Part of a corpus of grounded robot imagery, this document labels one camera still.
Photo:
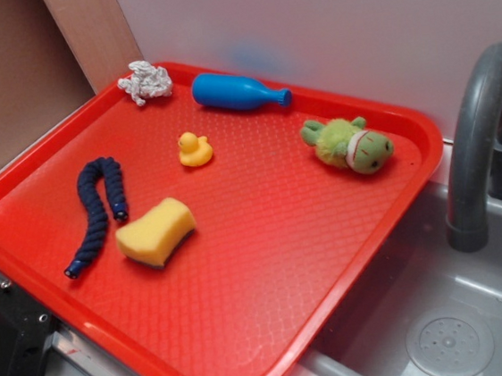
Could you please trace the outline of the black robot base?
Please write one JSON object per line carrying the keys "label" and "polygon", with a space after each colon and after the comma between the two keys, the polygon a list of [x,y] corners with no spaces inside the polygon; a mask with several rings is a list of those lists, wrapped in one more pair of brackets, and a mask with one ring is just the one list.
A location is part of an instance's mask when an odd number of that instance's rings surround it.
{"label": "black robot base", "polygon": [[0,285],[0,376],[45,376],[54,317],[18,285]]}

